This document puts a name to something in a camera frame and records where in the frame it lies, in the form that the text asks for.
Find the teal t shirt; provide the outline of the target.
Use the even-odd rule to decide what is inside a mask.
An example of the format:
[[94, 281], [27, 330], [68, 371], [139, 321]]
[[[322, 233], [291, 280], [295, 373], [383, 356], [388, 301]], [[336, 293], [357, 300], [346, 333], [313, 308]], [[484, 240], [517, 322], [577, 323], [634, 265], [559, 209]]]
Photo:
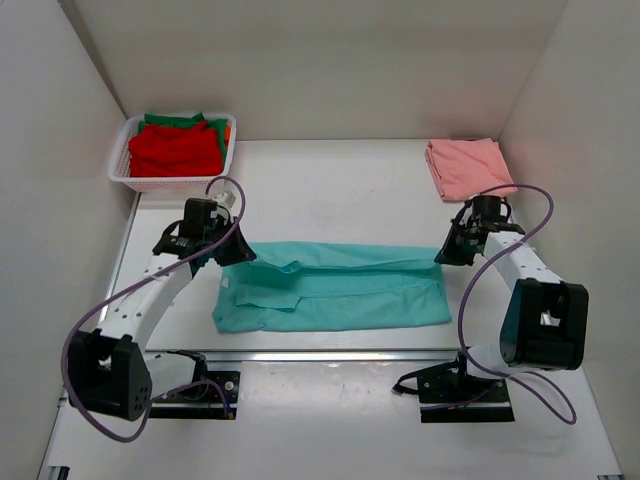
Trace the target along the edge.
[[414, 328], [451, 321], [433, 247], [262, 242], [222, 271], [223, 334]]

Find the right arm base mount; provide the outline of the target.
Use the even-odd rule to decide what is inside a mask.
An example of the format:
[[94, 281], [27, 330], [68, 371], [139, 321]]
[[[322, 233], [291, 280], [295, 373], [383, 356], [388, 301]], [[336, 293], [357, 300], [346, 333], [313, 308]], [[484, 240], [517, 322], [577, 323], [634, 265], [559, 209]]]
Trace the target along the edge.
[[472, 377], [462, 354], [447, 363], [402, 375], [392, 392], [418, 398], [423, 424], [515, 421], [506, 383]]

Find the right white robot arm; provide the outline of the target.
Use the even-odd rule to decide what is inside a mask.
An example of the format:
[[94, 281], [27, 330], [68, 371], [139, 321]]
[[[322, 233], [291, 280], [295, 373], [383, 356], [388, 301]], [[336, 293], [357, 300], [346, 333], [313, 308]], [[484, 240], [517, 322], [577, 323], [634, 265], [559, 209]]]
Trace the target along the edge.
[[448, 376], [449, 391], [460, 400], [480, 393], [484, 379], [527, 371], [571, 371], [584, 358], [587, 289], [566, 282], [547, 267], [509, 215], [510, 207], [498, 196], [465, 201], [435, 258], [441, 265], [471, 266], [481, 255], [484, 267], [495, 268], [511, 292], [497, 342], [463, 346], [459, 357], [464, 366]]

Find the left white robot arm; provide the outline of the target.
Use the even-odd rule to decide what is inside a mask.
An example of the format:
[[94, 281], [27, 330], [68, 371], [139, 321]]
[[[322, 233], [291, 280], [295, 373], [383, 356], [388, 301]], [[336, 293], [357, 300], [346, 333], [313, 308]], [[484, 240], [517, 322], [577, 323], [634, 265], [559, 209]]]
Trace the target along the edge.
[[178, 294], [214, 261], [220, 267], [255, 260], [231, 209], [235, 195], [189, 198], [183, 217], [162, 232], [142, 278], [119, 296], [90, 332], [77, 331], [64, 356], [76, 403], [90, 412], [129, 421], [175, 390], [197, 398], [208, 389], [203, 355], [170, 350], [147, 357], [147, 344]]

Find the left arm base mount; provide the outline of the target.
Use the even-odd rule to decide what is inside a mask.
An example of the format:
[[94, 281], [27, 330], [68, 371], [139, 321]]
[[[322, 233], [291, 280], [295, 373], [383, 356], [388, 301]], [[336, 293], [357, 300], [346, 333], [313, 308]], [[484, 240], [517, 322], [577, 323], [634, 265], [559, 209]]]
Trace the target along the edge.
[[237, 417], [241, 372], [203, 353], [169, 350], [146, 360], [151, 375], [152, 419], [224, 420]]

